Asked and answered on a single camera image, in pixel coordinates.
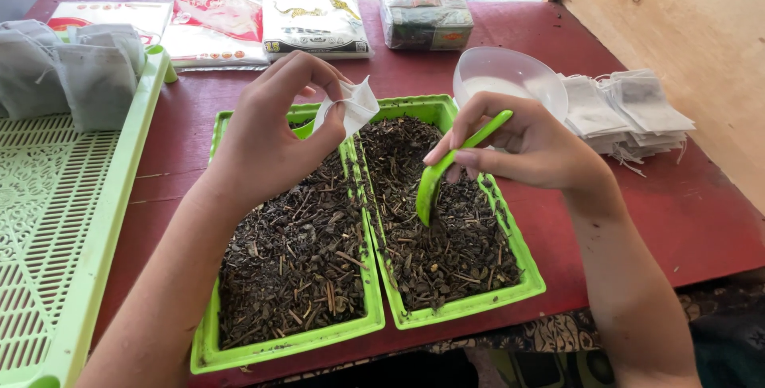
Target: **patterned cloth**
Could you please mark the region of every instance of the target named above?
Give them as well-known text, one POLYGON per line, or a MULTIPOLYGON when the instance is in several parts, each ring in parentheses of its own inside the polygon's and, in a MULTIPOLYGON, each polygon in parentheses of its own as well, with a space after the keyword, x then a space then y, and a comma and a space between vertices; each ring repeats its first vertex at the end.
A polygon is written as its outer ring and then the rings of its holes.
MULTIPOLYGON (((685 318, 691 322, 704 315, 724 314, 731 311, 746 312, 758 301, 762 302, 761 299, 765 299, 765 283, 742 286, 731 284, 730 281, 722 279, 679 288, 676 292, 678 300, 683 305, 685 318)), ((307 379, 413 351, 442 354, 461 347, 482 347, 511 352, 575 352, 602 348, 592 313, 586 308, 541 317, 525 324, 484 331, 479 334, 439 341, 391 354, 365 358, 353 363, 302 373, 282 380, 262 383, 257 387, 307 379)))

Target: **stack of tea bags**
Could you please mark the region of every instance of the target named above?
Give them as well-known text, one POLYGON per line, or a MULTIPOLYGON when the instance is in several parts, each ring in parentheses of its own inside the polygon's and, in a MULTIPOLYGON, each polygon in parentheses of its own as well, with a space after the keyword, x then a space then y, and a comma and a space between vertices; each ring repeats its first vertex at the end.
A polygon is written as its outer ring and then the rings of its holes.
POLYGON ((651 70, 615 72, 599 82, 586 76, 561 76, 561 81, 569 94, 567 128, 622 164, 642 164, 641 158, 684 149, 685 132, 695 129, 667 102, 651 70))
POLYGON ((0 116, 71 112, 78 132, 122 129, 145 65, 131 25, 69 27, 70 43, 42 22, 0 28, 0 116))

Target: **green plastic scoop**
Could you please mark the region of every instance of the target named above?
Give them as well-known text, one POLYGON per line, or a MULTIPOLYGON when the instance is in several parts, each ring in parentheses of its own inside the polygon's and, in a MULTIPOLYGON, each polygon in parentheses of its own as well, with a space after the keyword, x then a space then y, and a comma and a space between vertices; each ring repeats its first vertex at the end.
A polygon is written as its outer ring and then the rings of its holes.
MULTIPOLYGON (((483 139, 500 128, 512 116, 511 110, 502 110, 499 115, 485 124, 473 136, 465 140, 460 149, 474 148, 481 143, 483 139)), ((454 163, 454 153, 457 149, 449 151, 436 165, 425 168, 420 178, 420 186, 417 188, 417 215, 426 227, 430 227, 431 215, 435 213, 435 203, 438 200, 438 192, 441 190, 441 176, 450 165, 454 163)))
POLYGON ((298 137, 298 139, 307 139, 312 132, 314 132, 314 119, 300 128, 293 129, 292 132, 298 137))

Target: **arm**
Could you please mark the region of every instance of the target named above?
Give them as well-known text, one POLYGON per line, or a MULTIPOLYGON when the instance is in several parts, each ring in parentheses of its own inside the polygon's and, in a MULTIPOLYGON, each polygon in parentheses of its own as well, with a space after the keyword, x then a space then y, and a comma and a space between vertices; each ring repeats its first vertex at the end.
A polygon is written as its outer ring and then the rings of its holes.
POLYGON ((507 149, 459 150, 471 178, 485 171, 538 188, 560 189, 585 267, 590 309, 620 386, 698 387, 693 346, 677 297, 627 213, 603 159, 535 100, 478 92, 426 156, 433 165, 462 145, 486 117, 512 118, 483 142, 507 149))
POLYGON ((313 82, 340 100, 340 79, 325 62, 293 53, 243 90, 213 161, 180 202, 76 386, 184 385, 186 354, 236 225, 308 176, 345 138, 340 102, 310 138, 297 139, 285 118, 294 96, 313 82))

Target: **loose tea leaves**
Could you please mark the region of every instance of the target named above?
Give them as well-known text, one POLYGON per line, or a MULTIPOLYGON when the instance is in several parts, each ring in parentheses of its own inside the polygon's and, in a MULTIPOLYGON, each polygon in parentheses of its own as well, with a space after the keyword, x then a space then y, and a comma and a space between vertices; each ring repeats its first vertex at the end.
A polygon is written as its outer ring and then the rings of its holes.
POLYGON ((360 135, 386 234, 380 250, 407 310, 439 308, 520 282, 515 256, 474 180, 443 184, 436 224, 428 228, 419 221, 422 158, 441 139, 435 126, 405 117, 369 124, 360 135))
POLYGON ((335 151, 290 191, 248 214, 220 268, 220 348, 366 315, 358 203, 335 151))

